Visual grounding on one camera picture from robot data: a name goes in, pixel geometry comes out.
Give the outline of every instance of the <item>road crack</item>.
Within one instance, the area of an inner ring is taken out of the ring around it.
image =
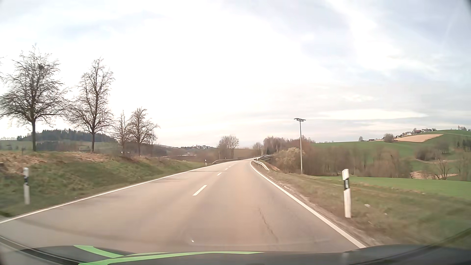
[[[271,229],[270,225],[267,223],[264,214],[262,213],[262,210],[259,208],[259,213],[260,216],[262,217],[263,223],[265,224],[267,230],[270,232],[270,234],[275,238],[275,241],[278,243],[278,237],[275,235],[273,230]]]

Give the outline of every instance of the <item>white reflector post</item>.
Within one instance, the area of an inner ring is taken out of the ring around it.
[[[30,204],[30,197],[29,197],[29,168],[23,167],[23,175],[24,175],[24,184],[23,184],[23,195],[24,195],[24,204]]]
[[[350,173],[348,169],[342,170],[343,179],[343,205],[345,207],[345,217],[352,218],[352,201],[349,183]]]

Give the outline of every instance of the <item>road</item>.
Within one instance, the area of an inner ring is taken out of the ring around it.
[[[232,161],[0,224],[29,247],[92,245],[130,252],[358,248],[254,171]]]

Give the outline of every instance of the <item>street light pole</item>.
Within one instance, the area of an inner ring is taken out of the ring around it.
[[[302,133],[301,133],[301,122],[305,121],[305,119],[295,118],[299,122],[299,150],[301,155],[301,174],[302,174]]]

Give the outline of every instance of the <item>green stripe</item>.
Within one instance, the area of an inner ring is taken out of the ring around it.
[[[163,253],[168,253],[168,252],[147,252],[147,253],[136,253],[136,254],[130,254],[130,255],[126,255],[126,256],[154,255],[154,254],[163,254]]]
[[[191,256],[191,255],[199,255],[199,254],[257,254],[257,253],[263,253],[263,252],[205,251],[205,252],[172,253],[172,254],[161,254],[161,255],[152,255],[152,256],[110,258],[110,259],[105,259],[105,260],[80,263],[79,265],[109,265],[109,264],[120,263],[120,262],[149,260],[149,259],[157,259],[157,258],[165,258],[165,257],[182,257],[182,256]]]
[[[92,247],[92,246],[75,245],[74,247],[80,248],[81,250],[85,250],[85,251],[88,251],[90,253],[97,254],[97,255],[100,255],[100,256],[104,256],[104,257],[122,257],[122,255],[119,255],[119,254],[116,254],[116,253],[111,253],[111,252],[104,251],[104,250],[100,250],[100,249],[97,249],[96,247]]]

